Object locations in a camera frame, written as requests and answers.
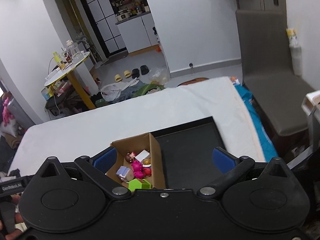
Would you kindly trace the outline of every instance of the metal screw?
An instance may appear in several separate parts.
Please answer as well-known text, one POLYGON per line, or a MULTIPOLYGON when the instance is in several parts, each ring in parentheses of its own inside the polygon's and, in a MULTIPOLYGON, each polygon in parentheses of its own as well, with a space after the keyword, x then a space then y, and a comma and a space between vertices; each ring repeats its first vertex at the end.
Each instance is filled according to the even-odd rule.
POLYGON ((203 187, 200 189, 202 195, 210 196, 216 193, 216 190, 213 187, 203 187))
POLYGON ((128 189, 125 188, 125 187, 115 187, 113 190, 112 190, 112 193, 115 194, 115 195, 124 195, 128 192, 128 189))
POLYGON ((168 194, 168 193, 163 192, 163 193, 160 193, 160 197, 169 197, 169 194, 168 194))

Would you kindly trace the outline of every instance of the doorway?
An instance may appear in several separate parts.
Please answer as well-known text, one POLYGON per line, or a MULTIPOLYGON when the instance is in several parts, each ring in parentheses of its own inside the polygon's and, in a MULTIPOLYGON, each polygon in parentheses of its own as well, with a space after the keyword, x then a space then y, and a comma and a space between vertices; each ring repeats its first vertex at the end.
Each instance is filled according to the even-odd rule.
POLYGON ((109 0, 80 0, 106 57, 127 50, 109 0))

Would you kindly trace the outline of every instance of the yellow table leg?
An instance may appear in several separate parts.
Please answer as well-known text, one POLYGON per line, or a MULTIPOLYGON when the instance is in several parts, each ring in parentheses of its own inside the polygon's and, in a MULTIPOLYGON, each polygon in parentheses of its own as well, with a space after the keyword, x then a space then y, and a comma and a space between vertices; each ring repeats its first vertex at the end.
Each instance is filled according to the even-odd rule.
POLYGON ((79 96, 81 97, 82 101, 85 103, 85 105, 89 108, 89 110, 96 109, 96 106, 92 103, 90 100, 88 94, 84 91, 81 84, 75 77, 74 73, 71 71, 67 74, 68 79, 70 80, 71 84, 75 88, 75 90, 78 92, 79 96))

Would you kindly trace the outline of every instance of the black tray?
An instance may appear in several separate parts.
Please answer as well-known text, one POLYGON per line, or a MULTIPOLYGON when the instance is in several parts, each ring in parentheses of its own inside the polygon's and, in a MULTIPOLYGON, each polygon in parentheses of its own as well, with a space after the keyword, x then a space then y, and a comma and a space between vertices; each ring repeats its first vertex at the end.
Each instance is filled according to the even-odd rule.
POLYGON ((166 187, 195 192, 222 173, 212 162, 215 147, 225 149, 212 117, 158 130, 166 187))

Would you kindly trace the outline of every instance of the blue gripper pad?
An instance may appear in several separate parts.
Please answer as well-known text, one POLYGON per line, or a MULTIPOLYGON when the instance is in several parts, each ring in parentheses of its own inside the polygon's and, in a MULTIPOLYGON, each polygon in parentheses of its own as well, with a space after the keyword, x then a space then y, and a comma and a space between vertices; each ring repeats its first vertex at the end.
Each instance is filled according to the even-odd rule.
POLYGON ((220 147, 215 148, 212 152, 213 164, 223 173, 231 171, 237 165, 237 159, 230 153, 221 149, 220 147))
POLYGON ((116 163, 117 150, 114 147, 108 147, 94 157, 90 158, 89 162, 93 167, 97 168, 104 174, 116 163))

